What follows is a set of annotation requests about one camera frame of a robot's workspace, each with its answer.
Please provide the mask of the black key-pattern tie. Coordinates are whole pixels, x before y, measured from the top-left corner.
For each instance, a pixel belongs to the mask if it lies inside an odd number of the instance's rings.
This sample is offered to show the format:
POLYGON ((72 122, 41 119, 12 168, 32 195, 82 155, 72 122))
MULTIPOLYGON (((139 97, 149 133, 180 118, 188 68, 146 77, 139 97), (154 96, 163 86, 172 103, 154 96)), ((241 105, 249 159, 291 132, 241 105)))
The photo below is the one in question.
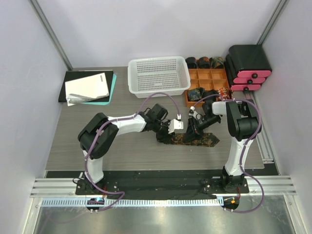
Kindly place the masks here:
POLYGON ((191 141, 184 141, 186 134, 176 134, 170 141, 171 145, 214 147, 220 140, 213 133, 204 133, 200 138, 194 138, 191 141))

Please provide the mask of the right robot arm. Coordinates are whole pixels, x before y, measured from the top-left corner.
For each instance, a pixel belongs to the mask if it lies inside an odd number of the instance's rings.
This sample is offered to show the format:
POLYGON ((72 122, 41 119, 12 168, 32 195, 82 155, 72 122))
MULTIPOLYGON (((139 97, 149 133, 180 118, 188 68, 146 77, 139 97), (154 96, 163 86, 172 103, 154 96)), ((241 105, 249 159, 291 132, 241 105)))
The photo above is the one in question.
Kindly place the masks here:
POLYGON ((248 150, 261 131, 261 118, 252 101, 216 101, 209 97, 202 105, 204 115, 198 119, 195 108, 189 111, 188 128, 183 142, 203 138, 204 129, 221 122, 221 116, 227 119, 228 132, 232 138, 228 160, 222 169, 220 178, 204 178, 205 192, 238 193, 244 190, 245 162, 248 150))

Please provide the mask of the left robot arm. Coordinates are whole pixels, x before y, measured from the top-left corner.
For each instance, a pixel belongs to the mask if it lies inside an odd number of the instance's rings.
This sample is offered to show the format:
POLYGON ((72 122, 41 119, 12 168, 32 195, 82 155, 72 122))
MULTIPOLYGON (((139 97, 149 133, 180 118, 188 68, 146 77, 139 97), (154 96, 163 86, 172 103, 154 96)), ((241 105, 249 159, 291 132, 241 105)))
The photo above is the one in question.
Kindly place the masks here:
POLYGON ((175 133, 169 132, 170 120, 168 111, 160 104, 146 108, 138 114, 126 117, 108 117, 104 113, 96 114, 78 134, 78 141, 86 161, 85 177, 88 180, 87 189, 92 194, 103 191, 104 178, 103 157, 109 151, 113 141, 119 135, 153 131, 156 140, 169 144, 175 133))

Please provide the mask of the rolled blue floral tie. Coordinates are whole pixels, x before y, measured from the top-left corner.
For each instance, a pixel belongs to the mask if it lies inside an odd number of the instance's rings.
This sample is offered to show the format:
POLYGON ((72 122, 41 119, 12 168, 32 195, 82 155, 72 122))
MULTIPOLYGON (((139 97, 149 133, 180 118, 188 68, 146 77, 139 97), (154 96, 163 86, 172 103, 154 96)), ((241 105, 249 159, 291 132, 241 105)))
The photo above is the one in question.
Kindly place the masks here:
POLYGON ((187 91, 188 101, 199 101, 202 99, 202 94, 205 91, 205 88, 198 87, 187 91))

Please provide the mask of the rolled red patterned tie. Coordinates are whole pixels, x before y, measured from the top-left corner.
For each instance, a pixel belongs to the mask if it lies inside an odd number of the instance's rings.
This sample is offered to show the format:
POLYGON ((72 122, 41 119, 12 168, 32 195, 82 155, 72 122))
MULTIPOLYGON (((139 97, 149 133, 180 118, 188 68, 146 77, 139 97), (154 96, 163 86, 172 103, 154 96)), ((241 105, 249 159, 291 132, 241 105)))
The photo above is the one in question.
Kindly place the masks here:
POLYGON ((218 90, 218 93, 221 95, 220 100, 228 100, 232 98, 232 92, 227 87, 222 87, 218 90))

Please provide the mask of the orange compartment tray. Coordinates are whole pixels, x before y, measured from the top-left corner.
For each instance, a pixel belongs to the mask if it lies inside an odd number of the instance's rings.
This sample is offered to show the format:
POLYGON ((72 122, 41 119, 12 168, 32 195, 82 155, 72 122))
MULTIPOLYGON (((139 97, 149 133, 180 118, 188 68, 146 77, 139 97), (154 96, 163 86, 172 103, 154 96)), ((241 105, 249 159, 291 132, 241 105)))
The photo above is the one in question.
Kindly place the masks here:
POLYGON ((184 92, 185 104, 191 107, 195 101, 189 101, 187 92, 195 88, 205 88, 205 91, 214 89, 218 91, 221 88, 230 88, 225 69, 189 69, 191 86, 184 92))

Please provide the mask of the white plastic basket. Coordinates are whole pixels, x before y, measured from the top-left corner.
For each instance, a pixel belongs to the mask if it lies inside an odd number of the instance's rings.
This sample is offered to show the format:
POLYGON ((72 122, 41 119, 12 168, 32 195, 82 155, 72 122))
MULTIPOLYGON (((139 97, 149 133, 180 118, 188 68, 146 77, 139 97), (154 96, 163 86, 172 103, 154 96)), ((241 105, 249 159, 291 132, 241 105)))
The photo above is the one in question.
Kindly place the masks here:
POLYGON ((129 92, 137 98, 156 92, 177 96, 191 87, 187 63, 181 56, 133 59, 127 73, 129 92))

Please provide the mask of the rolled black tie back-left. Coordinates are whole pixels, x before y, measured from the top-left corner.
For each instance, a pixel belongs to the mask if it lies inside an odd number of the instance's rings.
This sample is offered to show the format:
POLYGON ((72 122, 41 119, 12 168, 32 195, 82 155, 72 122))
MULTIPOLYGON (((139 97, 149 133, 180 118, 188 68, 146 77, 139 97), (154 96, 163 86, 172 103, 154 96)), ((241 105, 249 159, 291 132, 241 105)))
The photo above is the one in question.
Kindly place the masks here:
POLYGON ((197 68, 197 60, 195 57, 188 57, 185 59, 188 69, 197 68))

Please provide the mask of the rolled orange-black tie back-middle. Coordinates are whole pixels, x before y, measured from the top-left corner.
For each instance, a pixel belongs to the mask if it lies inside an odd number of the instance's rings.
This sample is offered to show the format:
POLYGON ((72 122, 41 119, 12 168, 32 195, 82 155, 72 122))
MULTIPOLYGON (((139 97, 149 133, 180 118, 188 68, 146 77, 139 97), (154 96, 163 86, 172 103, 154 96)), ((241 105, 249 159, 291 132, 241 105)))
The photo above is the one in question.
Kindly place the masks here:
POLYGON ((201 57, 197 61, 197 66, 199 69, 210 69, 210 59, 208 57, 201 57))

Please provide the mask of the rolled green tie back-right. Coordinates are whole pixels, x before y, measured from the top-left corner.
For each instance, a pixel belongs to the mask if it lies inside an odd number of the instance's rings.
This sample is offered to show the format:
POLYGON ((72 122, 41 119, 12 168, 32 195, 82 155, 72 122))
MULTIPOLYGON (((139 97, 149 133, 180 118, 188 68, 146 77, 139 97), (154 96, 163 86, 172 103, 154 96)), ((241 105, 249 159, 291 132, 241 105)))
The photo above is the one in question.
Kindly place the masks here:
POLYGON ((223 69, 224 68, 224 61, 222 57, 211 57, 210 58, 210 65, 212 69, 223 69))

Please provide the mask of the teal folder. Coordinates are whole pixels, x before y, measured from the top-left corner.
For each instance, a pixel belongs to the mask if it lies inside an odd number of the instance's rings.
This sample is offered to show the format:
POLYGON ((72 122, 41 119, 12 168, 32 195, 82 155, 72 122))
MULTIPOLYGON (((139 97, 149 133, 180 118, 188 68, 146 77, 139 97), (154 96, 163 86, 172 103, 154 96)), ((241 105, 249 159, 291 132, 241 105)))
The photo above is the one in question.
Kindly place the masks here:
POLYGON ((117 75, 113 74, 111 91, 110 91, 110 96, 109 96, 109 100, 108 101, 106 101, 106 102, 85 102, 83 104, 89 104, 89 105, 108 105, 108 104, 110 104, 110 102, 112 100, 115 84, 116 84, 116 79, 117 79, 117 75))

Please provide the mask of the black pink drawer unit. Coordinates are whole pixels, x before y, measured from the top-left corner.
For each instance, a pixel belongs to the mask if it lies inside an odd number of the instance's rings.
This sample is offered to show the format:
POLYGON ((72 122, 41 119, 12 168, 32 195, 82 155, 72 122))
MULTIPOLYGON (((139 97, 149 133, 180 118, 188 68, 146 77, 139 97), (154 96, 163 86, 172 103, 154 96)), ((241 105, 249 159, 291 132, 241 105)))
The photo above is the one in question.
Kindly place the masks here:
POLYGON ((259 90, 272 73, 265 51, 259 44, 231 46, 224 67, 231 91, 259 90))

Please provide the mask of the white notebook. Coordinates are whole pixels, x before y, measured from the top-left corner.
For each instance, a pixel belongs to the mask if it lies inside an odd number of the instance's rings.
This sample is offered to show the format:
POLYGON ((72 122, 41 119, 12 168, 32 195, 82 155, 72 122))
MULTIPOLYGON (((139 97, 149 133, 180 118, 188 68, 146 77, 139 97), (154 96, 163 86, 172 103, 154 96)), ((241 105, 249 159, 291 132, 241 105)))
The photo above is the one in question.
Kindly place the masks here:
POLYGON ((100 73, 65 83, 66 98, 97 99, 109 96, 106 75, 100 73))

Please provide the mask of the black folder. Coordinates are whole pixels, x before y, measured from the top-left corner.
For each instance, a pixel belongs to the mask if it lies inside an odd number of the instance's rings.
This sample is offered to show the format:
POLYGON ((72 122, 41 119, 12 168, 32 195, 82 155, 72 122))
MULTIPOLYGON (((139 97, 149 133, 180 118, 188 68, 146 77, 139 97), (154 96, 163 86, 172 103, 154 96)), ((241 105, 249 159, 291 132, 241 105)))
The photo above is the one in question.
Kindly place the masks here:
MULTIPOLYGON (((79 78, 84 78, 84 77, 88 77, 88 76, 92 76, 92 75, 98 75, 100 73, 104 73, 106 76, 106 81, 107 81, 107 85, 108 85, 108 91, 110 93, 111 91, 111 85, 112 85, 112 78, 113 78, 113 70, 87 70, 87 71, 67 71, 65 73, 65 77, 64 77, 64 81, 59 93, 59 97, 58 97, 58 102, 64 103, 66 102, 66 98, 65 98, 65 83, 67 81, 72 81, 72 80, 76 80, 79 78)), ((90 102, 106 102, 109 100, 109 96, 108 97, 103 97, 100 98, 98 100, 93 100, 90 102)))

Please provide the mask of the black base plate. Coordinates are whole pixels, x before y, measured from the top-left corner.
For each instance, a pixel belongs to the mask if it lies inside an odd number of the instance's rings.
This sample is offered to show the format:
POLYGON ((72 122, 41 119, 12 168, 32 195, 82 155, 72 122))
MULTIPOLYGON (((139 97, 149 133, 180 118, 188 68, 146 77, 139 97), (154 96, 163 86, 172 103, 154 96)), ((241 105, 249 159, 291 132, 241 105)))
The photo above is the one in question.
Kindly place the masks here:
POLYGON ((221 170, 104 171, 94 187, 85 175, 76 177, 76 195, 98 195, 128 200, 195 200, 220 194, 247 194, 246 179, 225 184, 221 170))

